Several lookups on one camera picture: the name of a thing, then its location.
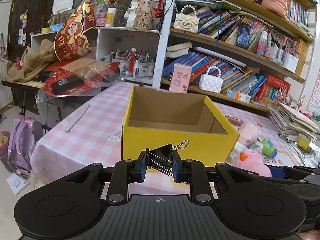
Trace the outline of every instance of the paper decoration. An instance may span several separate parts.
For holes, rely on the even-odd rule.
[[[54,48],[58,59],[75,60],[92,53],[84,33],[94,27],[94,0],[84,1],[56,35]]]

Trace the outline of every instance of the pearl handle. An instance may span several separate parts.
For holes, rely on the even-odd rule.
[[[183,6],[183,8],[181,9],[180,13],[183,14],[183,13],[184,13],[184,10],[187,9],[187,8],[193,9],[193,11],[195,12],[195,16],[197,16],[197,10],[196,10],[193,6],[191,6],[191,5]]]
[[[209,75],[209,71],[212,70],[212,69],[217,69],[219,74],[217,75],[217,77],[219,78],[221,76],[221,70],[217,67],[217,66],[211,66],[207,69],[207,75]]]

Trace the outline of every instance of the trash bin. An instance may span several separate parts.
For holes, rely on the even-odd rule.
[[[8,145],[9,145],[9,139],[10,139],[10,133],[8,131],[2,131],[0,132],[0,136],[4,135],[6,136],[7,142],[2,144],[1,143],[1,139],[0,139],[0,160],[2,162],[2,164],[6,167],[6,169],[9,172],[12,172],[12,169],[10,169],[9,165],[8,165]]]

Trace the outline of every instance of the stuffed animal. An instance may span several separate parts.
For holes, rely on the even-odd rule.
[[[248,147],[257,140],[259,130],[253,123],[244,122],[239,127],[239,134],[238,142]]]
[[[270,169],[263,164],[262,156],[255,150],[247,149],[238,154],[234,166],[247,171],[253,171],[260,176],[271,177]]]

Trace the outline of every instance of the pink backpack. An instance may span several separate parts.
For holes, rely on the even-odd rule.
[[[26,178],[32,170],[30,156],[44,135],[42,124],[31,117],[14,120],[8,146],[8,165],[18,176]]]

